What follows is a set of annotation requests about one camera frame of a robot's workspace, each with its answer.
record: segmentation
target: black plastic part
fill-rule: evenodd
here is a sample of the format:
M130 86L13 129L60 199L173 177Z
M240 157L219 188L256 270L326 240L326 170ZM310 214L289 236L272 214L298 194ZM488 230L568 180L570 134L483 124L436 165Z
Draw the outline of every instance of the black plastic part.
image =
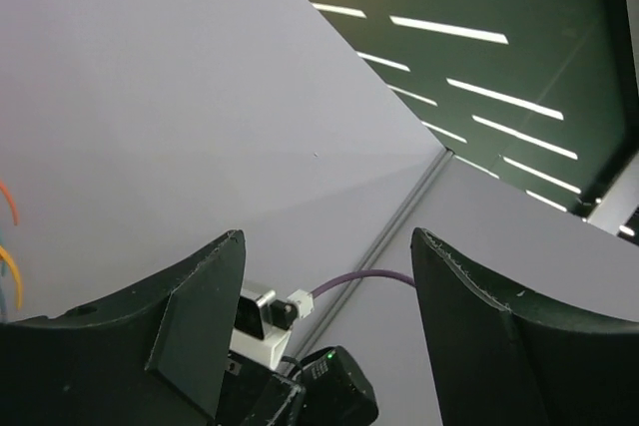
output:
M206 425L216 412L245 263L230 231L123 290L0 325L3 425Z
M298 319L298 314L298 307L294 303L276 299L271 305L273 326L284 331L289 331L293 327L293 323Z
M322 349L302 361L299 381L307 389L301 426L368 426L379 415L374 390L341 346Z
M267 337L267 333L264 331L264 325L262 324L260 309L252 300L240 297L235 329L259 340L263 340Z
M639 325L538 294L416 229L444 426L639 424Z

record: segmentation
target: ceiling light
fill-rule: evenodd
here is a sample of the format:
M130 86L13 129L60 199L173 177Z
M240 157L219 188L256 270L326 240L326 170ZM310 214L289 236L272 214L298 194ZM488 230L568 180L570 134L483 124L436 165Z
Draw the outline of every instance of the ceiling light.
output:
M619 226L619 231L621 231L624 234L627 234L628 236L634 236L635 235L635 230L632 229L632 228L629 228L625 224L622 224L621 226Z
M564 157L568 157L572 160L577 160L577 154L575 154L574 152L570 152L569 150L562 149L561 147L557 147L556 145L549 144L548 142L544 142L543 140L535 139L534 137L530 137L529 135L522 134L521 132L518 132L515 129L511 129L510 127L505 127L501 124L497 124L496 122L477 117L476 115L472 116L472 120L478 122L479 124L483 124L486 127L490 127L491 129L495 129L499 132L503 132L504 134L511 135L512 137L515 137L519 140L523 140L524 142L528 142L530 144L536 145L537 147L541 147L542 149L554 152L555 154L563 155Z
M438 127L436 125L430 124L429 122L425 122L424 120L421 121L421 123L423 125L426 125L427 127L429 127L431 130L435 130L436 132L440 132L443 135L446 135L447 137L451 137L452 139L456 139L459 142L462 142L463 144L467 144L468 140L465 139L464 137L460 137L457 134L454 134L453 132L449 132L448 130L444 130L442 127Z
M494 174L493 172L491 172L489 169L485 169L484 167L480 167L478 164L474 164L473 162L471 162L470 160L467 159L463 159L462 157L457 157L458 160L461 160L462 162L464 162L465 164L469 164L471 167L475 167L478 170L481 170L482 172L484 172L485 174L489 174L491 177L498 179L499 180L499 175L498 174Z
M552 110L547 107L533 104L532 102L528 102L526 100L517 99L515 97L510 97L509 95L500 94L499 92L493 92L492 90L466 84L465 82L459 82L458 80L446 79L446 82L448 82L448 84L452 85L453 87L457 87L458 89L467 90L468 92L483 95L484 97L489 97L491 99L500 100L501 102L516 105L517 107L530 110L537 114L545 115L546 117L563 120L563 114L557 110Z
M575 187L574 185L570 185L567 184L565 182L562 182L559 179L555 179L554 177L550 177L548 174L544 174L543 172L539 172L538 170L533 169L532 167L528 167L527 165L523 165L520 164L519 162L515 162L512 159L509 159L508 157L502 157L503 160L507 163L507 164L511 164L514 167L517 167L520 170L524 170L525 172L528 172L532 175L535 175L536 177L540 177L541 179L546 180L547 182L551 182L552 184L556 184L559 187L562 187L563 189L567 189L571 192L573 192L574 194L581 194L581 190L578 189L577 187Z
M405 17L390 16L390 21L401 27L411 27L413 29L429 30L430 32L439 32L441 34L456 35L459 37L467 37L469 39L485 40L486 42L495 42L497 44L508 45L508 39L503 34L494 32L486 32L485 30L468 29L466 27L457 27L455 25L438 24L436 22L428 22L426 20L407 19Z
M392 67L393 69L403 70L404 72L410 72L410 69L407 66L398 64L397 62L393 62L392 60L382 59L381 57L375 57L374 55L365 54L364 52L357 52L357 54L364 60L369 60L377 64Z
M408 97L412 97L416 100L419 100L420 102L423 102L424 104L434 105L435 107L437 106L437 103L434 100L426 99L425 97L421 97L420 95L413 94L412 92L408 92L407 90L401 89L399 87L395 87L393 85L388 85L388 87L391 90L398 92L399 94L404 94Z
M366 14L364 14L361 10L358 9L349 9L348 7L339 7L337 5L328 5L328 4L313 4L313 6L324 12L332 12L334 14L342 14L349 15L350 17L359 17L360 19L365 19Z
M549 200L541 195L536 194L535 192L531 192L530 190L526 190L526 193L529 194L534 199L538 199L540 202L544 202L547 205L550 205L554 209L561 210L562 212L568 212L568 209L564 205L556 204L554 201Z

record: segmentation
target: purple cable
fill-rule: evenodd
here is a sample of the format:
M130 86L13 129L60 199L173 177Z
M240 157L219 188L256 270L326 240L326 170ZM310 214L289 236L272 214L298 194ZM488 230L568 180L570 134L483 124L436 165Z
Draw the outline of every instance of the purple cable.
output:
M339 286L343 283L348 283L349 281L353 281L356 279L370 278L372 276L380 277L380 278L390 278L396 279L397 281L401 281L402 283L406 283L409 286L415 288L415 280L412 279L407 274L399 273L397 271L391 271L390 269L364 269L362 271L354 271L353 273L343 274L338 276L337 278L333 278L330 281L318 286L316 289L311 291L313 298L317 298L321 294L326 293L332 288Z

